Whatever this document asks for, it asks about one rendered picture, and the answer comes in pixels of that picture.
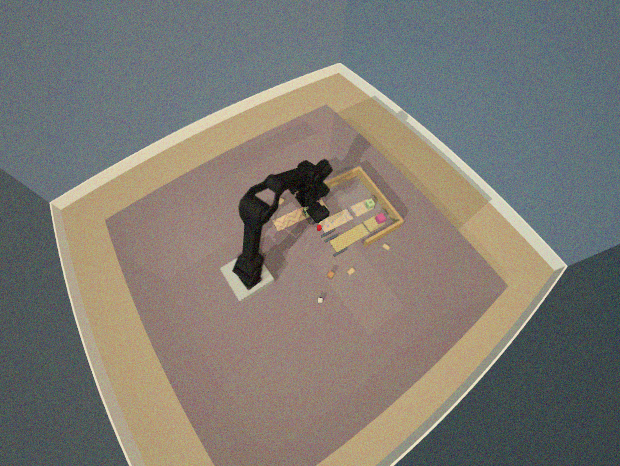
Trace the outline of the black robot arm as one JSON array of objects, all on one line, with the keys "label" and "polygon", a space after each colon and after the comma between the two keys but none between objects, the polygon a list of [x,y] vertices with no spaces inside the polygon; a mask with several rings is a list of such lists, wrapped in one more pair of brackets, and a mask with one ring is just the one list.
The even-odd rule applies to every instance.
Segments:
[{"label": "black robot arm", "polygon": [[[270,174],[264,182],[252,186],[241,198],[238,210],[244,223],[243,251],[237,257],[232,271],[239,276],[247,290],[262,281],[261,273],[264,258],[259,253],[262,225],[268,222],[278,209],[280,195],[284,190],[297,185],[296,187],[306,196],[314,195],[318,189],[319,194],[316,197],[316,201],[318,201],[320,197],[327,196],[330,191],[330,188],[323,181],[332,172],[333,168],[329,160],[325,158],[317,165],[304,160],[295,169],[276,175]],[[255,196],[267,189],[275,192],[271,206]]]}]

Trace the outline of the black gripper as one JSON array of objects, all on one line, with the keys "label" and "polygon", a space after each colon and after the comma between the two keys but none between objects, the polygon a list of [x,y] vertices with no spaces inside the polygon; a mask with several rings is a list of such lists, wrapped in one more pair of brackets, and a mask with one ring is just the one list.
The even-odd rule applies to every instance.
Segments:
[{"label": "black gripper", "polygon": [[321,205],[319,202],[316,202],[317,194],[319,194],[318,189],[314,195],[306,196],[296,186],[289,188],[289,191],[293,195],[295,194],[296,191],[298,191],[296,193],[297,196],[295,196],[296,200],[302,205],[303,208],[305,206],[309,207],[309,209],[307,209],[306,212],[312,217],[312,219],[316,223],[321,222],[322,220],[324,220],[325,218],[329,216],[330,211],[324,205]]}]

